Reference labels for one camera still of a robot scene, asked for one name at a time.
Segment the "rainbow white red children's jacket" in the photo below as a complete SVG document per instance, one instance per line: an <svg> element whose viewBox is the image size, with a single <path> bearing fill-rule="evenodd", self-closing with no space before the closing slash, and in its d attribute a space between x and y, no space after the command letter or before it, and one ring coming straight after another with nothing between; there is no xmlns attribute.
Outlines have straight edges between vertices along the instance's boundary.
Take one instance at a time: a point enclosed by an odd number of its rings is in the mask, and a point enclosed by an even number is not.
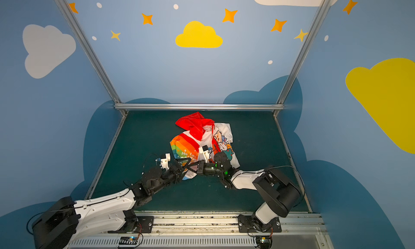
<svg viewBox="0 0 415 249"><path fill-rule="evenodd" d="M199 161L199 147L207 145L210 150L210 163L214 161L217 153L223 152L230 161L229 174L237 174L240 164L232 147L233 134L229 123L217 123L205 118L196 112L181 117L176 125L184 130L170 141L175 159L191 158L193 162Z"/></svg>

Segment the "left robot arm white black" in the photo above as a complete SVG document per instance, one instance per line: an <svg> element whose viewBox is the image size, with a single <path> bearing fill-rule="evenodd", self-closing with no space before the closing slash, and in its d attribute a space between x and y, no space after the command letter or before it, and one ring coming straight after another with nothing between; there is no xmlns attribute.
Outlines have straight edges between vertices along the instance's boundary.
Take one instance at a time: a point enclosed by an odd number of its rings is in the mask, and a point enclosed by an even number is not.
<svg viewBox="0 0 415 249"><path fill-rule="evenodd" d="M37 249L64 249L74 240L105 231L118 231L133 219L134 209L145 205L161 189L181 182L196 164L189 158L153 167L128 188L90 200L63 197L31 225Z"/></svg>

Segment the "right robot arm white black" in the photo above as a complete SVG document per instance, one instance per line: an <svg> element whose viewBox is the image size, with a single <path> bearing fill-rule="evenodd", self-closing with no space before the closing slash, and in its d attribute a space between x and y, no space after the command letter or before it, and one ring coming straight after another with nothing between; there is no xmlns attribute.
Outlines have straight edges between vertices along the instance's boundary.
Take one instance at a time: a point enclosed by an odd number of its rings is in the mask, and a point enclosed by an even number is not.
<svg viewBox="0 0 415 249"><path fill-rule="evenodd" d="M281 232L279 218L287 217L303 196L300 188L279 168L243 171L232 166L224 152L216 154L211 161L202 159L186 163L184 170L202 176L216 176L227 189L259 193L264 200L261 206L251 216L238 216L240 233Z"/></svg>

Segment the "left small circuit board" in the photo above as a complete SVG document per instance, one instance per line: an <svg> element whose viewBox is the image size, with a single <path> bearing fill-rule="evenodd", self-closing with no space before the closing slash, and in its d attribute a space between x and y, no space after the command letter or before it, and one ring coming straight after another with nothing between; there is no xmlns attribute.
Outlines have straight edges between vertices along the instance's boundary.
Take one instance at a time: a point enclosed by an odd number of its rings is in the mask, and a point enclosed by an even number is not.
<svg viewBox="0 0 415 249"><path fill-rule="evenodd" d="M138 245L137 236L121 237L118 241L117 247L119 249L134 249Z"/></svg>

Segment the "small circuit board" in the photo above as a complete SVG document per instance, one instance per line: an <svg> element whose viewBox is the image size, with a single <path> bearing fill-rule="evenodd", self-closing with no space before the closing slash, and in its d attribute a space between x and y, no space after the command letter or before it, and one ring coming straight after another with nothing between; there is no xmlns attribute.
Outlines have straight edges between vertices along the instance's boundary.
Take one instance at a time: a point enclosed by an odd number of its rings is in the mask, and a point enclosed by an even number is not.
<svg viewBox="0 0 415 249"><path fill-rule="evenodd" d="M118 241L117 247L119 249L134 249L138 245L137 236L121 237Z"/></svg>
<svg viewBox="0 0 415 249"><path fill-rule="evenodd" d="M256 249L271 249L272 247L272 238L271 237L255 237Z"/></svg>

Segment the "right small circuit board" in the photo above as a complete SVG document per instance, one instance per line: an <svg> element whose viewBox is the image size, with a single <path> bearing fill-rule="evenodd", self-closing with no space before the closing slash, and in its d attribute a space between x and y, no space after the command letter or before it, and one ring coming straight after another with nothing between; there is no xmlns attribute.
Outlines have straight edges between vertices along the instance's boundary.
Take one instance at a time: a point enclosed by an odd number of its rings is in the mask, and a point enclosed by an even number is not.
<svg viewBox="0 0 415 249"><path fill-rule="evenodd" d="M271 237L255 237L256 249L271 249L272 247L272 238Z"/></svg>

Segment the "back horizontal aluminium bar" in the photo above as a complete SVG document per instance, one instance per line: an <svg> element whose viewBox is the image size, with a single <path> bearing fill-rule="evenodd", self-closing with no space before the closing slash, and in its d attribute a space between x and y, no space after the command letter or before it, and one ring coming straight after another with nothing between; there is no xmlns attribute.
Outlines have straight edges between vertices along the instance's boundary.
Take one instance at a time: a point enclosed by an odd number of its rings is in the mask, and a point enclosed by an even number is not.
<svg viewBox="0 0 415 249"><path fill-rule="evenodd" d="M153 104L153 103L116 103L117 110L283 110L283 104Z"/></svg>

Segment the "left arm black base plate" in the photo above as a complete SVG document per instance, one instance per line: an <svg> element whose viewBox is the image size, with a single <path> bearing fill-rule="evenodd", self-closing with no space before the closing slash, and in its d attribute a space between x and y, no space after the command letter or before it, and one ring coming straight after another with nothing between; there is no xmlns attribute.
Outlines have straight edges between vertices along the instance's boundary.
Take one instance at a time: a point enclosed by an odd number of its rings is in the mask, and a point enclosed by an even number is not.
<svg viewBox="0 0 415 249"><path fill-rule="evenodd" d="M151 233L153 227L154 217L153 216L136 216L116 231L108 231L108 233Z"/></svg>

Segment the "aluminium mounting rail base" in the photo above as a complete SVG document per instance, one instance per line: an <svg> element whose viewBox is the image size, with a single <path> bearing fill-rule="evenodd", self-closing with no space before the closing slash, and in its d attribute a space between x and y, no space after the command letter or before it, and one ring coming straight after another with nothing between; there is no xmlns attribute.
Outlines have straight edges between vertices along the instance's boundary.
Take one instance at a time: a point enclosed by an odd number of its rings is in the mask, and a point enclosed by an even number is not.
<svg viewBox="0 0 415 249"><path fill-rule="evenodd" d="M295 212L280 218L281 233L240 233L237 217L250 212L138 211L153 216L151 233L101 233L72 241L69 249L118 249L121 237L137 236L134 249L255 249L255 237L271 237L271 249L332 249L323 218Z"/></svg>

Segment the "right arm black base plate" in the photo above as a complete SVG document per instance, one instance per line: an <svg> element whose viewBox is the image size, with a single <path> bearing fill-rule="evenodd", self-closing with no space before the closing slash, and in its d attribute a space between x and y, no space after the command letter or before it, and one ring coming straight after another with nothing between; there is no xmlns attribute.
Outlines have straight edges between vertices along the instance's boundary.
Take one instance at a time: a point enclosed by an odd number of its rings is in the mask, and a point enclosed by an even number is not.
<svg viewBox="0 0 415 249"><path fill-rule="evenodd" d="M271 219L265 224L254 215L247 216L240 214L237 217L240 233L281 233L282 227L278 217Z"/></svg>

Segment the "left aluminium frame post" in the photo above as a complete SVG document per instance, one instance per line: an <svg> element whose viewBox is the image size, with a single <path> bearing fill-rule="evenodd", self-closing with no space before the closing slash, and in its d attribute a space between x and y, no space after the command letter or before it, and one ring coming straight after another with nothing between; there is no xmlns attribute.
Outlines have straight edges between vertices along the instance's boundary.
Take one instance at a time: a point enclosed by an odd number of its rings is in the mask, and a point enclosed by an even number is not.
<svg viewBox="0 0 415 249"><path fill-rule="evenodd" d="M78 19L76 18L76 15L71 10L68 0L54 0L54 2L61 11L63 17L67 21L74 35L76 36L78 42L80 43L80 46L84 50L86 56L88 57L98 77L102 81L114 104L117 105L119 103L122 103L117 91L115 90L114 85L112 84L108 74L106 73L104 67L102 66L96 53L94 52L93 47L90 44L89 39L87 38L84 30L82 29Z"/></svg>

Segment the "aluminium frame post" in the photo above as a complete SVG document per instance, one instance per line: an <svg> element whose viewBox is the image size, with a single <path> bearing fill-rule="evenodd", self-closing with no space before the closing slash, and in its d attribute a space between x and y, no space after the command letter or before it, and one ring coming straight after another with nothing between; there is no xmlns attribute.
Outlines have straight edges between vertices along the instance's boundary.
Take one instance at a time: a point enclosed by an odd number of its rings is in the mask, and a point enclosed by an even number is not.
<svg viewBox="0 0 415 249"><path fill-rule="evenodd" d="M67 21L74 35L76 36L78 42L80 43L80 46L84 50L86 56L88 57L98 77L102 81L114 104L117 105L119 103L122 103L117 91L115 90L114 85L112 84L108 74L106 73L104 67L102 66L96 53L94 52L93 47L90 44L89 39L87 38L84 30L82 29L78 19L76 18L76 15L71 10L68 0L54 0L54 2L61 11L63 17Z"/></svg>
<svg viewBox="0 0 415 249"><path fill-rule="evenodd" d="M303 63L306 60L306 57L312 47L312 44L327 16L327 13L331 7L331 2L332 0L322 0L320 6L317 9L317 12L310 25L308 34L300 47L300 51L297 55L292 70L290 71L287 80L285 81L281 93L278 97L276 104L279 105L279 109L275 109L273 111L273 116L275 119L277 119L278 113L284 109L284 103L288 97L290 90L292 89L292 86L301 70Z"/></svg>

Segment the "right aluminium frame post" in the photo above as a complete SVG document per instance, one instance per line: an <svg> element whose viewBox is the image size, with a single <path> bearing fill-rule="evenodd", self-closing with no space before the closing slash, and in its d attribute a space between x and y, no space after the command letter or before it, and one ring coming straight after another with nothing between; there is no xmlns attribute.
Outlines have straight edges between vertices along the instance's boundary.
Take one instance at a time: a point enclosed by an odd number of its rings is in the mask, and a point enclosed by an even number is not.
<svg viewBox="0 0 415 249"><path fill-rule="evenodd" d="M284 109L284 103L288 97L290 90L292 89L292 86L301 70L303 63L306 60L306 57L312 47L312 44L327 16L327 13L331 7L331 2L332 0L322 0L320 6L317 9L317 12L310 25L308 34L300 47L300 51L297 55L292 70L290 71L287 80L285 81L281 93L278 97L276 104L279 105L279 109L275 109L273 111L273 116L275 119L277 119L278 113Z"/></svg>

